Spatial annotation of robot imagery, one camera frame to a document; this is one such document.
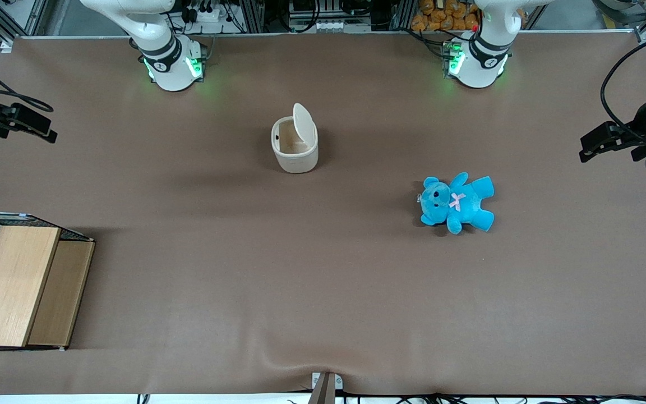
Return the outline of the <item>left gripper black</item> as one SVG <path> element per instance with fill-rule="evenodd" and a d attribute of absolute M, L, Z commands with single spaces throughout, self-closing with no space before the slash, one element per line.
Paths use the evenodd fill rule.
<path fill-rule="evenodd" d="M 603 122 L 580 138 L 581 163 L 587 163 L 602 153 L 627 148 L 634 148 L 631 151 L 634 162 L 646 162 L 646 107 L 639 107 L 630 122 L 619 122 L 618 125 L 613 122 Z"/>

